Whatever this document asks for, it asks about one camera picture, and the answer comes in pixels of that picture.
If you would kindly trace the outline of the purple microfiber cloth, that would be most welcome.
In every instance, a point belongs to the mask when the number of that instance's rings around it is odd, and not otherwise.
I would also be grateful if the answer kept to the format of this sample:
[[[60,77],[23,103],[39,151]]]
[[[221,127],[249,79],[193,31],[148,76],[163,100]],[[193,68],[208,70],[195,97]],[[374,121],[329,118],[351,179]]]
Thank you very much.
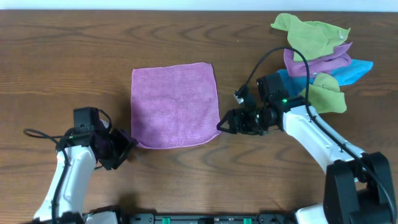
[[[146,149],[205,144],[220,134],[213,66],[198,62],[132,72],[131,136]]]

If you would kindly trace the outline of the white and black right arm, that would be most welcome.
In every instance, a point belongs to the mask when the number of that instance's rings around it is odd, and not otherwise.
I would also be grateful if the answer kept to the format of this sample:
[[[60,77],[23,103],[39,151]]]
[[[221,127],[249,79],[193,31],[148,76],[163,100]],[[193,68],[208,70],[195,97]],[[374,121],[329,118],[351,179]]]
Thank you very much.
[[[263,136],[273,126],[296,139],[326,174],[323,202],[298,209],[296,223],[397,221],[387,158],[345,140],[303,97],[267,98],[262,108],[229,110],[216,127],[230,134]]]

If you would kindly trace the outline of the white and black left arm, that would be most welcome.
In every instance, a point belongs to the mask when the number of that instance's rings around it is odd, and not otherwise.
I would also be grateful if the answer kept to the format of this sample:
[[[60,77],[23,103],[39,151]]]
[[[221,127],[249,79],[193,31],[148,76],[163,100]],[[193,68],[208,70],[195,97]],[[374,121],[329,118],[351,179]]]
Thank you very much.
[[[137,140],[111,123],[74,122],[56,143],[57,167],[49,190],[32,219],[33,223],[84,223],[86,190],[97,163],[117,169]]]

